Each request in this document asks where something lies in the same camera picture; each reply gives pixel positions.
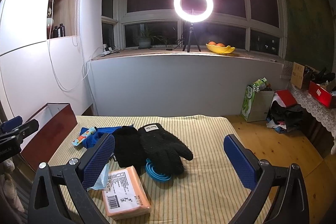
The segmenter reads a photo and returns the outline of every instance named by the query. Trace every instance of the barcode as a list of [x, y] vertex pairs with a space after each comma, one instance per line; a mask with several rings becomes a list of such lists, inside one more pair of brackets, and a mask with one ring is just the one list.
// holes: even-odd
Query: barcode
[[119, 202], [118, 202], [118, 198], [117, 198], [116, 195], [108, 196], [107, 197], [107, 202], [109, 203], [110, 209], [115, 209], [115, 208], [120, 207]]

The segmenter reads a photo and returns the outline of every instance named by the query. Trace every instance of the orange tissue package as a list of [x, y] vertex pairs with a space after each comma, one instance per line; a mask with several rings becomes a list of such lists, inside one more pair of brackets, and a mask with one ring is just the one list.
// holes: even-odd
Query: orange tissue package
[[109, 172], [109, 182], [102, 194], [106, 214], [115, 220], [151, 212], [151, 205], [133, 166]]

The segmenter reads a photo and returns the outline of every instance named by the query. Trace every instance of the blue towel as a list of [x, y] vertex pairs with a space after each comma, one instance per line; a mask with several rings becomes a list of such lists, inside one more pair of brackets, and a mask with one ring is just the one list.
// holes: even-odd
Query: blue towel
[[[91, 147], [94, 147], [97, 141], [105, 134], [105, 133], [113, 133], [115, 130], [121, 127], [100, 127], [97, 128], [97, 132], [89, 137], [87, 137], [85, 140], [83, 140], [82, 145], [88, 149]], [[84, 134], [88, 128], [82, 127], [80, 135]]]

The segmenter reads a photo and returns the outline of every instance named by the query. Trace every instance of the wooden floor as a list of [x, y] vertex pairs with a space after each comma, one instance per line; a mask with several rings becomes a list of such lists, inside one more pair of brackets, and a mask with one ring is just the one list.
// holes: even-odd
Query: wooden floor
[[[243, 145], [258, 159], [266, 159], [277, 166], [299, 164], [308, 195], [310, 223], [318, 224], [336, 198], [336, 155], [323, 159], [300, 131], [278, 134], [266, 127], [266, 121], [247, 123], [239, 115], [227, 119]], [[276, 190], [276, 187], [271, 190], [271, 201]]]

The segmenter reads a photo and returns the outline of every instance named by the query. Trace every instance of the light blue plastic wrapper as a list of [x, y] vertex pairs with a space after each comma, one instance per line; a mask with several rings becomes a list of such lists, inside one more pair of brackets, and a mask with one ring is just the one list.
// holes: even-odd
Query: light blue plastic wrapper
[[108, 180], [109, 180], [109, 164], [106, 164], [103, 168], [103, 171], [100, 173], [94, 186], [88, 188], [88, 190], [89, 189], [93, 189], [93, 190], [104, 189], [107, 185]]

